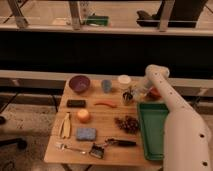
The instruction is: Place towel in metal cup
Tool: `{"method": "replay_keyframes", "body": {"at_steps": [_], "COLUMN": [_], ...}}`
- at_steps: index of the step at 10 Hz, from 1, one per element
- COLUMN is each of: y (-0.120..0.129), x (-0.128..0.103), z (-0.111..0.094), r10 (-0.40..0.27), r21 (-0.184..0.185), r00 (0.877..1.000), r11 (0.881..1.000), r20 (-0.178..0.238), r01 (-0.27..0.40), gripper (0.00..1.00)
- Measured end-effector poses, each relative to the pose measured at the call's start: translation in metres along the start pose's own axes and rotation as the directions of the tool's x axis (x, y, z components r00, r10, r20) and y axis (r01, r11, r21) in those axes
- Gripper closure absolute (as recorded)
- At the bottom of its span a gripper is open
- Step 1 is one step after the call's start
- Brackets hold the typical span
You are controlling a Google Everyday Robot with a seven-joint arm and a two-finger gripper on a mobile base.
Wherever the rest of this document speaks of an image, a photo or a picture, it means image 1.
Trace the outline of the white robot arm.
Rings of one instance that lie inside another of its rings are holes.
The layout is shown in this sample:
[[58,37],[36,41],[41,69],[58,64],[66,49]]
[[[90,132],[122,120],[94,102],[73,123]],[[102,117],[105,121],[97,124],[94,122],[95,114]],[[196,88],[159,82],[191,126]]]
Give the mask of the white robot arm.
[[168,82],[167,67],[148,65],[139,92],[154,86],[169,114],[164,123],[163,171],[212,171],[211,131],[199,113]]

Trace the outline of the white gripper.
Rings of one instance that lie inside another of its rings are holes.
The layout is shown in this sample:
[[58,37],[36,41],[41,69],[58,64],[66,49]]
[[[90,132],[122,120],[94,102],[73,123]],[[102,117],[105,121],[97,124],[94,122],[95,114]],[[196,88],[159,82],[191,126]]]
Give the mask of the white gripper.
[[141,100],[148,93],[150,87],[151,83],[147,78],[140,78],[133,87],[133,90],[129,87],[128,91],[123,93],[123,103],[128,104],[132,98],[134,100]]

